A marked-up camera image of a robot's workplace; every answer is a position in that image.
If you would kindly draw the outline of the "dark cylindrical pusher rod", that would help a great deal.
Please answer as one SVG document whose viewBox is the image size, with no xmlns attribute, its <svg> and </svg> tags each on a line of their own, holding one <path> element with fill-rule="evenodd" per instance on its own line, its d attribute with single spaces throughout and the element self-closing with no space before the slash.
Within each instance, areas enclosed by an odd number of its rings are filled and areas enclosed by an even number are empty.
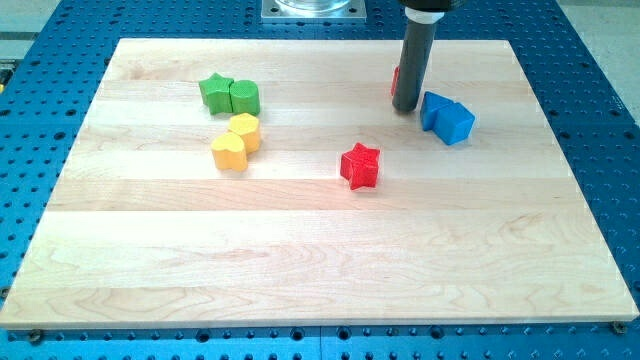
<svg viewBox="0 0 640 360">
<path fill-rule="evenodd" d="M 392 99 L 399 112 L 412 112 L 420 97 L 437 23 L 445 12 L 405 8 L 407 25 Z"/>
</svg>

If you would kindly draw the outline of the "black end effector mount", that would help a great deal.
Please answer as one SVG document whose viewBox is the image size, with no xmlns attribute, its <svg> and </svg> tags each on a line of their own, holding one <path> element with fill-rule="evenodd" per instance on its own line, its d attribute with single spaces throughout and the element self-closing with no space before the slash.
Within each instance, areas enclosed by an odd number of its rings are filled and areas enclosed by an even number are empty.
<svg viewBox="0 0 640 360">
<path fill-rule="evenodd" d="M 398 0 L 413 10 L 423 12 L 450 12 L 465 5 L 465 0 Z"/>
</svg>

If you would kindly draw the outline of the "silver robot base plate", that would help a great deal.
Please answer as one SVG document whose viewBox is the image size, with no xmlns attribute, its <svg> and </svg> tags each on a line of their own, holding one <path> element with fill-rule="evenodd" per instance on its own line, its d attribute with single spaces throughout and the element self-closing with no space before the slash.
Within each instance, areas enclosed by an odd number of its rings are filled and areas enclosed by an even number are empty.
<svg viewBox="0 0 640 360">
<path fill-rule="evenodd" d="M 364 0 L 262 0 L 261 18 L 267 22 L 304 20 L 364 21 Z"/>
</svg>

